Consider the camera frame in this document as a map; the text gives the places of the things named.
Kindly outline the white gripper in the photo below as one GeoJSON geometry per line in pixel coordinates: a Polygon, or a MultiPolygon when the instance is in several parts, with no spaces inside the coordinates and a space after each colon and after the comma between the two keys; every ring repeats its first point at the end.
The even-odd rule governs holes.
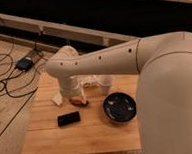
{"type": "Polygon", "coordinates": [[[82,94],[79,78],[76,76],[61,77],[58,79],[59,91],[63,97],[72,98],[82,94]]]}

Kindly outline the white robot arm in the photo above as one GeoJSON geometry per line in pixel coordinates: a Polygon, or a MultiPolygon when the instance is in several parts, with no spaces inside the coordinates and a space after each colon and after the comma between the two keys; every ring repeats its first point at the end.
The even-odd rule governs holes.
{"type": "Polygon", "coordinates": [[[142,154],[192,154],[192,33],[171,32],[80,56],[64,46],[46,62],[63,96],[80,93],[83,74],[136,74],[142,154]]]}

